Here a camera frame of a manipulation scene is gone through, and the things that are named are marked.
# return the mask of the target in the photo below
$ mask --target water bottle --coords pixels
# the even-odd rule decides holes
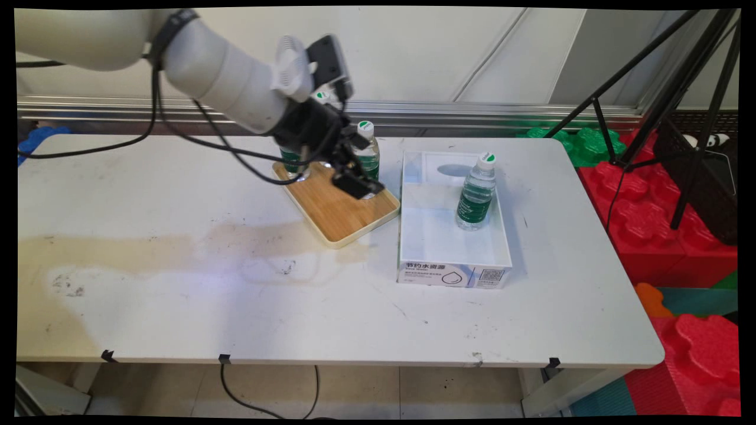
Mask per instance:
[[[496,156],[485,152],[478,157],[477,164],[465,178],[455,217],[457,226],[462,230],[475,231],[483,227],[496,187],[494,165]]]
[[[333,96],[331,96],[328,92],[317,92],[315,93],[315,100],[318,101],[318,103],[321,105],[332,104]],[[321,161],[321,165],[326,168],[331,168],[331,165],[325,161]]]
[[[360,160],[362,169],[365,171],[365,173],[367,173],[367,176],[372,178],[373,180],[378,180],[380,151],[378,150],[378,140],[376,140],[374,135],[373,123],[371,123],[370,121],[360,121],[360,123],[357,124],[357,134],[366,138],[370,142],[370,145],[368,145],[365,149],[357,149],[356,147],[354,147],[352,151]],[[367,194],[362,199],[370,199],[374,196],[376,195]]]
[[[299,153],[294,152],[293,150],[287,149],[285,147],[279,147],[281,150],[281,157],[284,158],[287,161],[299,161]],[[286,169],[286,173],[289,176],[289,178],[295,178],[297,174],[299,174],[299,166],[293,166],[289,165],[287,163],[283,163],[283,167]],[[300,177],[297,181],[305,180],[307,177],[310,176],[310,167],[306,166],[305,170],[302,172],[302,177]]]

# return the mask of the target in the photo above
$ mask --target bottle label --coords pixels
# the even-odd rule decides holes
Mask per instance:
[[[457,214],[462,220],[468,223],[480,223],[485,218],[489,205],[491,205],[491,200],[487,200],[484,203],[475,203],[465,198],[463,194],[460,196],[460,205],[457,207]]]
[[[357,158],[360,160],[360,164],[362,165],[362,169],[365,171],[365,174],[367,174],[367,176],[372,178],[373,180],[378,180],[378,168],[380,165],[378,162],[378,156],[366,155]]]
[[[299,161],[299,154],[296,152],[286,152],[285,150],[281,150],[281,158],[284,158],[287,161]],[[289,164],[284,164],[283,167],[288,172],[297,172],[299,171],[299,166],[292,166]]]

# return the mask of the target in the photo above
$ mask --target qr code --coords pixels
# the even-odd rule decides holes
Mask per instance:
[[[480,274],[481,281],[500,281],[504,276],[504,270],[483,270]]]

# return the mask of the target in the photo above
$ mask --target white box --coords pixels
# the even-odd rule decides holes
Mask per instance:
[[[478,154],[405,152],[397,282],[499,289],[512,269],[498,193],[478,231],[454,215]],[[497,178],[503,173],[497,167]]]

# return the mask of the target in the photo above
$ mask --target white table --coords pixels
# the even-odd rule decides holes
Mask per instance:
[[[127,138],[55,135],[36,153]],[[271,139],[229,141],[277,153]],[[379,141],[397,197],[404,150],[497,154],[505,288],[397,284],[398,219],[329,250],[283,188],[228,153],[153,136],[18,169],[17,360],[522,368],[527,416],[663,360],[559,142]],[[565,370],[542,384],[550,358]]]

